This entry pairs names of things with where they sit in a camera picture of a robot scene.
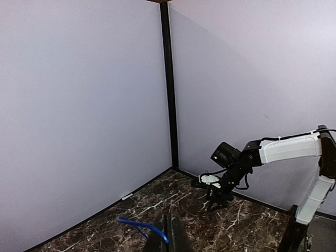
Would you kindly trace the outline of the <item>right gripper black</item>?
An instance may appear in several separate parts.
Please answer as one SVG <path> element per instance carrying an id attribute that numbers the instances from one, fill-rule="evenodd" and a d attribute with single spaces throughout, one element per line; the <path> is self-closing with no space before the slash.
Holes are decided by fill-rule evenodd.
<path id="1" fill-rule="evenodd" d="M 203 204 L 202 209 L 204 209 L 206 212 L 214 212 L 217 210 L 225 209 L 229 206 L 229 203 L 234 200 L 234 195 L 231 192 L 223 193 L 220 189 L 217 188 L 214 191 L 214 199 L 216 203 L 215 206 L 213 206 L 213 202 L 211 200 L 207 200 Z"/>

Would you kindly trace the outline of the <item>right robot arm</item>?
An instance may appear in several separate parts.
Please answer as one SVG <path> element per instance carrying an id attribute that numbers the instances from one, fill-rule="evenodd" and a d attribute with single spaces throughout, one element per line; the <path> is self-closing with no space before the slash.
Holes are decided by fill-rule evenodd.
<path id="1" fill-rule="evenodd" d="M 335 188 L 335 130 L 325 125 L 317 129 L 290 136 L 252 140 L 243 150 L 226 142 L 221 143 L 211 155 L 222 169 L 218 172 L 204 172 L 198 181 L 208 187 L 209 208 L 216 203 L 219 208 L 232 200 L 233 189 L 247 190 L 249 184 L 241 187 L 253 169 L 264 165 L 282 165 L 306 158 L 317 158 L 318 164 L 312 182 L 297 210 L 295 222 L 309 225 L 314 214 Z"/>

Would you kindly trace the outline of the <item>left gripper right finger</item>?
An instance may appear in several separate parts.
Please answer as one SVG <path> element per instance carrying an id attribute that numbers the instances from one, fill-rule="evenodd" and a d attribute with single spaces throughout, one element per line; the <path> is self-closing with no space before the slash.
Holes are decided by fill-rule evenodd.
<path id="1" fill-rule="evenodd" d="M 168 251 L 192 252 L 193 246 L 185 231 L 180 217 L 176 214 L 167 216 L 167 235 L 169 239 Z"/>

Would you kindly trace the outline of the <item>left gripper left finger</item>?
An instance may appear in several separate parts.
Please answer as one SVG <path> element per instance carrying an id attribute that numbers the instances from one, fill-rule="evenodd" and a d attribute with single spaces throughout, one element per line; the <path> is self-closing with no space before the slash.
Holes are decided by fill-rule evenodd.
<path id="1" fill-rule="evenodd" d="M 167 215 L 163 214 L 158 217 L 154 222 L 156 227 L 163 235 L 167 237 Z M 167 252 L 168 244 L 164 241 L 164 238 L 159 232 L 151 230 L 148 239 L 143 248 L 144 252 Z"/>

